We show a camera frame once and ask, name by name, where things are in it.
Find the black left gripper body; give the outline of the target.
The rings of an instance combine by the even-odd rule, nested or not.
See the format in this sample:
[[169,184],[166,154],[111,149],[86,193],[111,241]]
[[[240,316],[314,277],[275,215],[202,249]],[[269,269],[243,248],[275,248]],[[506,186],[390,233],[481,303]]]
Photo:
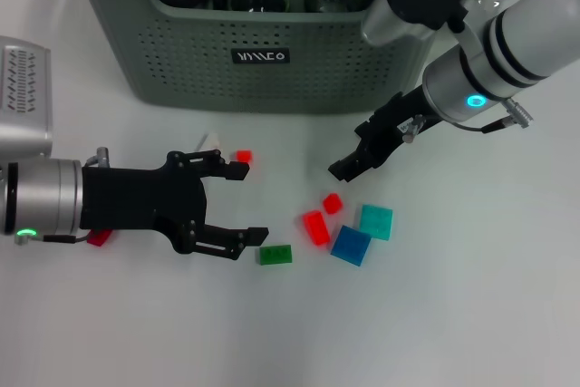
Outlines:
[[206,206],[200,176],[181,152],[158,169],[82,169],[81,229],[153,230],[188,255],[203,234]]

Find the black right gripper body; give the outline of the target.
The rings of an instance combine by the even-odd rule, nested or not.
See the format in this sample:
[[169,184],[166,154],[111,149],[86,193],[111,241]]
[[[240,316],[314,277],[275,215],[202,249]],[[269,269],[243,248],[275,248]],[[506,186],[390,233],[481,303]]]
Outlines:
[[356,149],[359,165],[362,168],[379,168],[403,143],[404,133],[398,126],[419,115],[426,119],[420,132],[438,123],[438,115],[427,103],[421,87],[407,94],[395,94],[355,129],[360,138]]

